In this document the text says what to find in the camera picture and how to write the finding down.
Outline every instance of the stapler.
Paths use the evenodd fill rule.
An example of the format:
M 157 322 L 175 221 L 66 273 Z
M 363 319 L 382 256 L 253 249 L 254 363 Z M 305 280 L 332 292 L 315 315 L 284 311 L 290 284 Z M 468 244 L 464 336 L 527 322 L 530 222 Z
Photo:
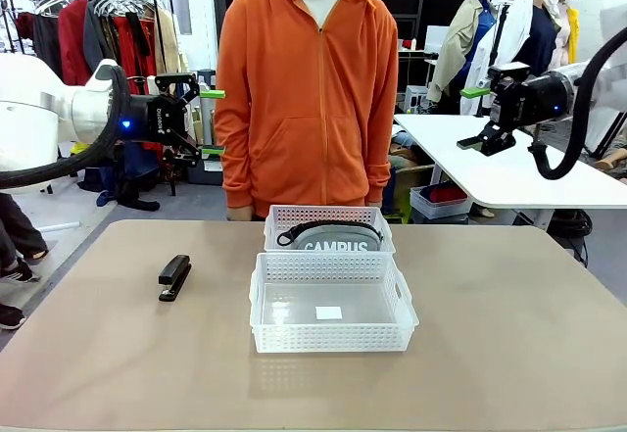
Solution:
M 159 296 L 160 302 L 176 300 L 191 268 L 189 256 L 181 255 L 176 256 L 166 265 L 166 268 L 159 275 L 159 283 L 164 286 L 164 290 Z

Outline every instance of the red jacket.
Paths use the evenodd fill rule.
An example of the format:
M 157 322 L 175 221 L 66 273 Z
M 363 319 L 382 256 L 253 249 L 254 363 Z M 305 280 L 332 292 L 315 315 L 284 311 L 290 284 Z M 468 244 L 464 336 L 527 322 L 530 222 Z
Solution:
M 68 86 L 84 86 L 91 70 L 82 53 L 87 0 L 74 0 L 59 13 L 59 45 L 63 82 Z

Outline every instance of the gray pouch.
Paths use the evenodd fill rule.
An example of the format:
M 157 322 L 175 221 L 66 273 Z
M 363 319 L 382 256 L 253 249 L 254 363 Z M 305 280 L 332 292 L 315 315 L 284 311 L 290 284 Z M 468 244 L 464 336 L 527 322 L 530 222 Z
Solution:
M 383 235 L 371 225 L 357 221 L 310 221 L 281 233 L 276 243 L 283 248 L 305 251 L 380 251 Z

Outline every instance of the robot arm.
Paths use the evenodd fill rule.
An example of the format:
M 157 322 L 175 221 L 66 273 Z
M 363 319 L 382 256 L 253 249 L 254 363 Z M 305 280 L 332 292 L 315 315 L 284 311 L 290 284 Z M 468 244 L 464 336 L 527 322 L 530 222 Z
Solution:
M 515 145 L 512 133 L 517 128 L 572 116 L 568 147 L 556 168 L 549 165 L 547 145 L 538 141 L 537 133 L 529 147 L 544 178 L 563 178 L 577 164 L 584 149 L 591 107 L 627 109 L 627 66 L 606 65 L 625 42 L 627 28 L 609 40 L 589 63 L 569 65 L 540 77 L 530 78 L 530 69 L 520 63 L 491 67 L 490 121 L 479 135 L 461 140 L 458 146 L 492 156 Z
M 187 104 L 200 94 L 192 74 L 163 74 L 156 96 L 129 93 L 123 70 L 103 61 L 85 86 L 65 86 L 41 61 L 23 55 L 0 55 L 0 189 L 26 187 L 93 166 L 117 140 L 151 141 L 172 147 L 168 159 L 195 166 L 200 151 L 187 141 Z M 36 82 L 37 87 L 28 87 Z M 169 95 L 185 83 L 181 98 Z M 58 143 L 91 146 L 57 162 Z

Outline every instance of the orange hoodie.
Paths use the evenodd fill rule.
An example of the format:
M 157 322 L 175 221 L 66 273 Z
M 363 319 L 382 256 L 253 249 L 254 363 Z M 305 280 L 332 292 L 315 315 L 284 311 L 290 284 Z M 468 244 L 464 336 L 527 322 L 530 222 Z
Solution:
M 380 0 L 340 0 L 318 28 L 303 0 L 233 0 L 217 62 L 229 208 L 380 202 L 398 43 Z

